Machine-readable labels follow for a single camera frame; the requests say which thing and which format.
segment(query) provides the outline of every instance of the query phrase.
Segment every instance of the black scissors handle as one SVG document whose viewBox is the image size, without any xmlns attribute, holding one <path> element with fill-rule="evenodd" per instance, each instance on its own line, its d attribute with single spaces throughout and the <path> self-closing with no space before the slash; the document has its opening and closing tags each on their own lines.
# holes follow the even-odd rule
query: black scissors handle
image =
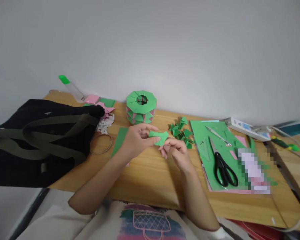
<svg viewBox="0 0 300 240">
<path fill-rule="evenodd" d="M 223 160 L 220 153 L 216 152 L 214 154 L 214 157 L 215 157 L 214 176 L 215 176 L 217 182 L 223 187 L 227 187 L 229 185 L 229 183 L 232 186 L 237 187 L 238 186 L 238 178 L 237 178 L 237 175 L 234 173 L 234 171 L 228 166 L 228 164 L 226 164 L 226 162 Z M 220 173 L 222 182 L 219 179 L 218 171 Z"/>
</svg>

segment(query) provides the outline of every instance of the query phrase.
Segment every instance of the graphic print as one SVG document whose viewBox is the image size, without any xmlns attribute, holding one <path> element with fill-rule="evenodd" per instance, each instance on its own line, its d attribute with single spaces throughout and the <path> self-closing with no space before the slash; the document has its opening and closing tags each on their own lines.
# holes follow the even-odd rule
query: graphic print
<svg viewBox="0 0 300 240">
<path fill-rule="evenodd" d="M 131 204 L 121 212 L 117 240 L 185 240 L 180 224 L 149 206 Z"/>
</svg>

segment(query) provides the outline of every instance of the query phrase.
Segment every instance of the olive green strap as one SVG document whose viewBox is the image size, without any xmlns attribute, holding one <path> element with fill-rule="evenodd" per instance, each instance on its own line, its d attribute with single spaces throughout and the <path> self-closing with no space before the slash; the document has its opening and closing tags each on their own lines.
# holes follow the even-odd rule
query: olive green strap
<svg viewBox="0 0 300 240">
<path fill-rule="evenodd" d="M 29 131 L 30 127 L 35 126 L 75 122 L 76 124 L 64 136 Z M 75 164 L 77 165 L 85 160 L 86 157 L 83 153 L 49 142 L 64 137 L 75 136 L 88 124 L 97 126 L 98 119 L 88 114 L 58 116 L 33 121 L 27 124 L 22 130 L 2 129 L 0 130 L 0 149 L 29 160 L 41 160 L 48 157 L 50 154 L 61 158 L 73 157 L 75 159 Z M 15 141 L 11 140 L 11 138 L 25 140 L 31 146 L 38 148 L 38 150 L 22 149 Z"/>
</svg>

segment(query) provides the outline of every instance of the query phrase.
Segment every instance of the red object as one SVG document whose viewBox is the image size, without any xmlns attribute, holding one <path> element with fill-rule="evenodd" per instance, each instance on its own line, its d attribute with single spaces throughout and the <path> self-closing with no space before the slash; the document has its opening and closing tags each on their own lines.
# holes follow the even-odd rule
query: red object
<svg viewBox="0 0 300 240">
<path fill-rule="evenodd" d="M 254 240 L 280 240 L 283 233 L 265 225 L 228 219 L 237 224 Z"/>
</svg>

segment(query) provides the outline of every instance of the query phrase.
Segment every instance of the finger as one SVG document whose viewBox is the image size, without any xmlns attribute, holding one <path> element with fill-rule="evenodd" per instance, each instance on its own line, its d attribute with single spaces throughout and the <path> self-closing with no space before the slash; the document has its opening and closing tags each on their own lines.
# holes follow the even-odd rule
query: finger
<svg viewBox="0 0 300 240">
<path fill-rule="evenodd" d="M 161 151 L 162 149 L 163 149 L 163 145 L 158 148 L 159 151 Z"/>
<path fill-rule="evenodd" d="M 151 138 L 143 139 L 142 141 L 144 142 L 146 147 L 150 147 L 154 145 L 156 142 L 159 142 L 160 139 L 161 139 L 160 137 L 151 137 Z"/>
<path fill-rule="evenodd" d="M 168 158 L 168 155 L 167 155 L 167 153 L 164 149 L 160 150 L 160 152 L 161 152 L 161 155 L 162 155 L 163 158 L 165 158 L 165 159 Z"/>
<path fill-rule="evenodd" d="M 164 145 L 173 146 L 174 148 L 177 148 L 182 153 L 185 153 L 187 151 L 187 147 L 186 147 L 186 144 L 184 143 L 184 141 L 181 141 L 181 140 L 178 140 L 178 139 L 175 139 L 175 138 L 168 138 L 163 143 L 163 146 Z"/>
<path fill-rule="evenodd" d="M 139 131 L 143 131 L 143 130 L 151 130 L 151 131 L 158 131 L 159 129 L 155 126 L 152 126 L 150 124 L 147 124 L 147 123 L 140 123 L 138 125 L 135 125 L 138 127 L 138 130 Z"/>
<path fill-rule="evenodd" d="M 149 130 L 142 130 L 140 132 L 141 138 L 148 138 L 149 137 Z"/>
<path fill-rule="evenodd" d="M 171 153 L 171 155 L 174 157 L 174 158 L 176 158 L 176 159 L 178 159 L 178 158 L 180 158 L 181 156 L 182 156 L 182 154 L 176 149 L 176 148 L 174 148 L 174 147 L 170 147 L 170 146 L 167 146 L 167 145 L 164 145 L 163 146 L 163 149 L 166 151 L 166 152 L 169 152 L 169 153 Z"/>
</svg>

